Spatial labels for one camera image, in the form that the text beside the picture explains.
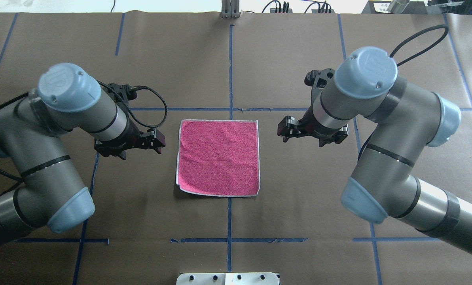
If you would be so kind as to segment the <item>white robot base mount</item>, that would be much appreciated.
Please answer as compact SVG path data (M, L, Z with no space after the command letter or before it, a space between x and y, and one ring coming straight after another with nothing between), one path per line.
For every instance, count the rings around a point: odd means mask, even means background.
M227 272L180 274L177 285L280 285L279 274L273 272Z

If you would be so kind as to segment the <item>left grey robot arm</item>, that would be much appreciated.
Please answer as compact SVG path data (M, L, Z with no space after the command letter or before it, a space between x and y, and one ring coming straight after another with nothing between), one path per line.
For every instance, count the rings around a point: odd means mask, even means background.
M36 88L0 105L0 158L10 158L19 176L0 194L0 246L48 227L62 233L95 212L89 188L76 170L61 136L80 128L98 154L126 158L126 150L160 154L165 136L159 125L140 131L129 100L148 86L105 84L78 65L51 66Z

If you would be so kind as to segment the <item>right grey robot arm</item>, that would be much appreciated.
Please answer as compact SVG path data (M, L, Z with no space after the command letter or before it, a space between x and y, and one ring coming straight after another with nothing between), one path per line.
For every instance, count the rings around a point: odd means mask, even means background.
M283 141L339 144L358 115L377 125L348 178L343 206L374 224L395 218L472 254L472 204L411 174L424 148L445 144L458 130L459 107L399 76L395 60L373 46L353 51L337 70L311 71L305 84L311 105L301 119L278 124Z

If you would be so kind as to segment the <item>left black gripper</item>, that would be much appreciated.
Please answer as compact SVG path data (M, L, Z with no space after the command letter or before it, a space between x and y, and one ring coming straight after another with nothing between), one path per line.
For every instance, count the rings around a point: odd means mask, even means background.
M125 160L127 158L126 150L133 148L147 150L151 148L156 153L162 154L162 149L165 146L165 135L157 128L151 128L145 133L141 131L125 131L110 141L96 139L94 149L103 157L114 156Z

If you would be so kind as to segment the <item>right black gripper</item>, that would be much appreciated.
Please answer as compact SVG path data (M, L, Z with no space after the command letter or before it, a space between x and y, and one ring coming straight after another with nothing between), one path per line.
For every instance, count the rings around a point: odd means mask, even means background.
M282 129L277 132L282 137L283 142L287 142L291 138L314 137L318 139L318 146L323 147L327 144L341 144L349 135L348 125L339 129L330 129L318 123L312 116L304 116L297 120L292 116L285 116L279 123L279 128L298 128L298 129Z

